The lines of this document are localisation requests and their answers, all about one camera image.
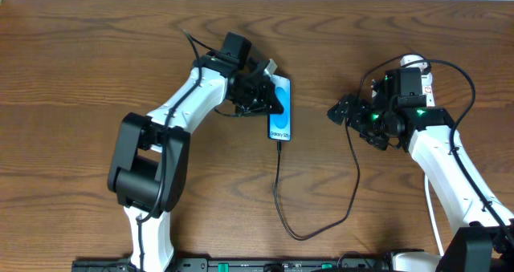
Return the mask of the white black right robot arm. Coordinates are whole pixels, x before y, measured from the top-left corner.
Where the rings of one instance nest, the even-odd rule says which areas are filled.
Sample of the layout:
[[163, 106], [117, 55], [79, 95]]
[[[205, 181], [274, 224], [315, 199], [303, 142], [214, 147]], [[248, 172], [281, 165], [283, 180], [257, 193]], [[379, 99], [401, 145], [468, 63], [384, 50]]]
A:
[[390, 140], [409, 153], [432, 184], [454, 234], [443, 255], [418, 250], [389, 254], [392, 271], [511, 271], [513, 213], [489, 189], [467, 155], [458, 123], [434, 104], [431, 76], [419, 63], [386, 72], [370, 101], [346, 95], [328, 118], [385, 150]]

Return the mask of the blue Galaxy smartphone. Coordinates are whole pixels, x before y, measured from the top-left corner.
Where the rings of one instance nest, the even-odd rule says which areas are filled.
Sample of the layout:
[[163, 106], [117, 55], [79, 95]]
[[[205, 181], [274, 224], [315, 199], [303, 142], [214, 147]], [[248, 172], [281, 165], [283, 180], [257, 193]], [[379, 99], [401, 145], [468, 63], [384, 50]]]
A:
[[275, 96], [281, 109], [268, 115], [268, 138], [271, 140], [290, 141], [292, 138], [291, 81], [285, 77], [273, 75]]

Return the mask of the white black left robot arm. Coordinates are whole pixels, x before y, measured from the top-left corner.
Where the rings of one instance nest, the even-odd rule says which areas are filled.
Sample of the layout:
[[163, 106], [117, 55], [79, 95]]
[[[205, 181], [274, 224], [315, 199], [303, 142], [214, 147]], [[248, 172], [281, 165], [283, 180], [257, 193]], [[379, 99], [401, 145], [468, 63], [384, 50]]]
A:
[[188, 79], [159, 108], [121, 121], [108, 173], [129, 219], [133, 252], [119, 260], [76, 260], [74, 271], [177, 271], [171, 242], [172, 210], [186, 183], [191, 136], [224, 101], [235, 117], [281, 113], [275, 93], [277, 65], [250, 40], [229, 32], [219, 49], [196, 53]]

